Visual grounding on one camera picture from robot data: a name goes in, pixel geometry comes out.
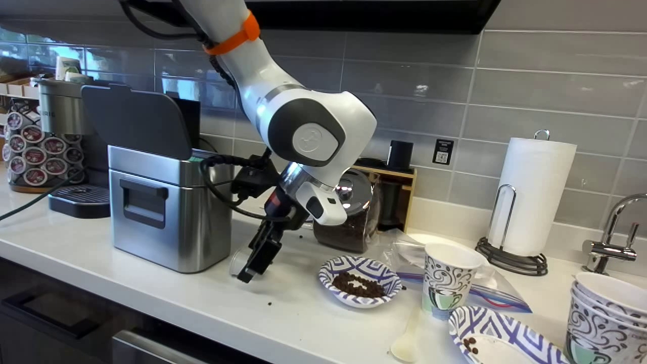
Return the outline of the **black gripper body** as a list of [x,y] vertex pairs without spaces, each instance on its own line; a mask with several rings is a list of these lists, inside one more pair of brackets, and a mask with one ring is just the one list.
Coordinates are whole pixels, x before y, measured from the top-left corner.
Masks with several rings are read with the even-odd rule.
[[230,192],[234,194],[233,206],[239,209],[247,199],[267,197],[262,213],[254,215],[261,221],[261,237],[281,237],[285,231],[297,231],[308,213],[281,188],[281,176],[270,162],[268,155],[250,159],[233,159],[239,167]]

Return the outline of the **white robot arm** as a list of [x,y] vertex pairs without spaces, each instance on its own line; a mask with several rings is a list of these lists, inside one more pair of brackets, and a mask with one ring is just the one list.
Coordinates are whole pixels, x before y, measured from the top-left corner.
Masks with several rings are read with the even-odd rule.
[[345,223],[335,187],[369,144],[375,118],[353,94],[313,91],[285,73],[245,0],[178,3],[204,52],[234,85],[247,120],[267,147],[286,161],[237,274],[249,283],[273,264],[285,228],[299,228],[306,219],[323,226]]

